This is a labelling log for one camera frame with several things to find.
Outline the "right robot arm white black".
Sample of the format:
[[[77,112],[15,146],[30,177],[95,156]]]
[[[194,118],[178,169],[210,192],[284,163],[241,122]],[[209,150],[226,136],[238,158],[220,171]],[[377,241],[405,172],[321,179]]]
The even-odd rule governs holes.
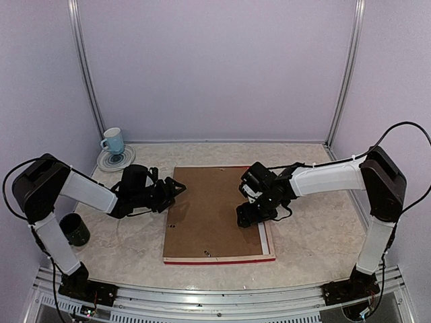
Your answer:
[[[255,162],[242,175],[239,191],[247,201],[236,208],[237,224],[247,228],[277,220],[278,208],[290,210],[300,197],[335,191],[362,191],[368,198],[370,219],[362,249],[344,280],[322,286],[327,304],[377,295],[383,284],[376,278],[386,252],[395,238],[403,213],[407,180],[382,147],[375,146],[360,156],[326,164],[296,162],[267,168]]]

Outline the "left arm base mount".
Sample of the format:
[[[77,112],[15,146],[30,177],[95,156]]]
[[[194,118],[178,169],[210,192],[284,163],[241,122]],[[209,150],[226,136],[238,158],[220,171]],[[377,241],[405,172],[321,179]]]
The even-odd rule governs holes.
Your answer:
[[[112,307],[117,296],[118,287],[113,284],[87,281],[82,286],[62,284],[59,293],[71,299],[78,299],[94,305]]]

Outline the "white foam sheet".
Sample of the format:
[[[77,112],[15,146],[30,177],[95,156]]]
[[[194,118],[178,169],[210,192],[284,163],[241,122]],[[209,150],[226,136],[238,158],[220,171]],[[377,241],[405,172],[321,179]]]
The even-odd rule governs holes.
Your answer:
[[[263,255],[269,255],[270,254],[269,235],[267,233],[267,228],[265,223],[259,223],[258,230],[259,230],[259,237],[261,241],[262,253]]]

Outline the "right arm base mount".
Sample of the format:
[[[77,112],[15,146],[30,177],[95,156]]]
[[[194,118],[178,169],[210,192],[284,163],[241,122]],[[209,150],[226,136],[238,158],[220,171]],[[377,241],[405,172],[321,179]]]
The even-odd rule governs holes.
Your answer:
[[[378,283],[365,286],[361,282],[351,282],[350,280],[326,283],[321,289],[326,306],[354,301],[380,293]]]

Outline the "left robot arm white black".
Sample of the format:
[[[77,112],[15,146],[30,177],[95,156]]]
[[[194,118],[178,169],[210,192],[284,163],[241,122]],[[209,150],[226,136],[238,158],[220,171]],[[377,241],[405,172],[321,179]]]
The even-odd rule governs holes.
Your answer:
[[[157,168],[127,166],[112,188],[91,179],[49,153],[22,163],[25,170],[12,183],[12,193],[40,248],[62,273],[59,293],[92,301],[101,285],[88,279],[55,216],[60,196],[73,199],[115,219],[134,217],[135,209],[161,213],[187,187],[171,177],[160,179]]]

